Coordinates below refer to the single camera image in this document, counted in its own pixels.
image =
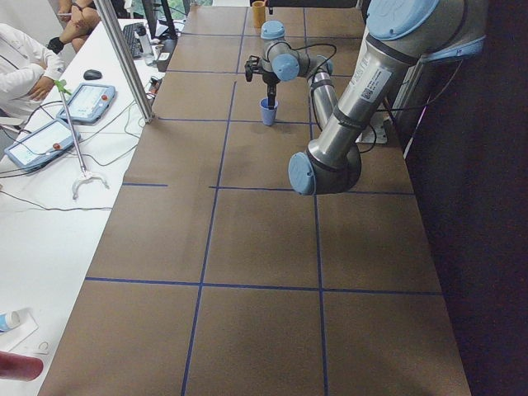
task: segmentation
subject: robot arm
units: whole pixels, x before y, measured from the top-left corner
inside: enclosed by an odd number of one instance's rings
[[[269,78],[264,76],[274,76],[275,85],[298,76],[307,78],[323,128],[304,153],[291,158],[288,172],[293,188],[303,195],[352,188],[361,174],[356,139],[388,90],[420,58],[440,61],[478,54],[487,8],[487,0],[373,0],[365,56],[339,101],[330,80],[331,64],[291,49],[284,41],[284,28],[277,32],[277,26],[268,26],[279,22],[267,22],[262,27],[265,49],[253,71],[262,71],[265,82]],[[273,36],[266,36],[268,27]]]

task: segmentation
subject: white shirt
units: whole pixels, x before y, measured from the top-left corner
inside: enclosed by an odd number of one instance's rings
[[[63,71],[64,62],[57,54],[26,33],[0,23],[0,108],[9,116],[26,120],[40,104],[28,92],[42,76],[57,80]]]

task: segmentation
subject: white desk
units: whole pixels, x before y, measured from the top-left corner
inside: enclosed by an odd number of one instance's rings
[[[121,25],[132,22],[123,20]],[[155,67],[146,66],[142,59],[136,60],[135,64],[145,86],[151,76],[159,78],[163,75]],[[103,74],[103,78],[95,83],[114,85],[117,94],[101,120],[95,125],[78,127],[84,140],[81,150],[101,163],[108,163],[138,143],[137,138],[126,134],[125,127],[130,133],[139,135],[143,119],[135,104],[130,108],[128,126],[129,111],[119,115],[134,98],[102,24],[93,31],[64,73],[67,87],[73,90],[83,82],[83,72],[89,68],[98,69]],[[59,93],[54,88],[46,101],[58,99]],[[59,108],[47,107],[52,115]],[[117,119],[113,123],[93,136],[115,117]],[[39,111],[27,129],[36,130],[49,121],[50,118]],[[48,208],[112,207],[133,152],[108,167],[100,167],[90,158],[85,158],[89,170],[107,177],[110,189],[99,181],[83,184],[77,201],[72,200],[72,184],[81,175],[81,169],[73,155],[64,155],[30,176],[0,179],[0,183],[5,192]],[[15,168],[6,157],[0,161],[0,172]],[[0,194],[0,313],[30,310],[39,328],[12,352],[36,356],[45,363],[44,372],[34,381],[24,383],[0,379],[0,394],[30,396],[38,393],[109,214],[109,210],[38,210],[33,205]],[[94,318],[94,327],[87,329],[89,332],[97,331],[98,320],[102,318]],[[49,346],[47,355],[32,353],[31,350],[41,345]]]

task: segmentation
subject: blue tablet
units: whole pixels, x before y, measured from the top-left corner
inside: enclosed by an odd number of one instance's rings
[[[23,171],[31,172],[64,154],[73,146],[72,131],[62,120],[53,120],[13,143],[4,153]]]
[[[94,124],[101,118],[116,96],[112,85],[82,83],[68,99],[68,109],[72,121],[77,124]],[[67,121],[64,108],[57,118]]]

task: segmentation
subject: black mouse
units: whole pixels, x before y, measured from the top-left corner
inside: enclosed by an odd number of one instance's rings
[[[98,80],[102,77],[102,73],[99,70],[94,70],[91,68],[84,72],[83,77],[85,80]]]

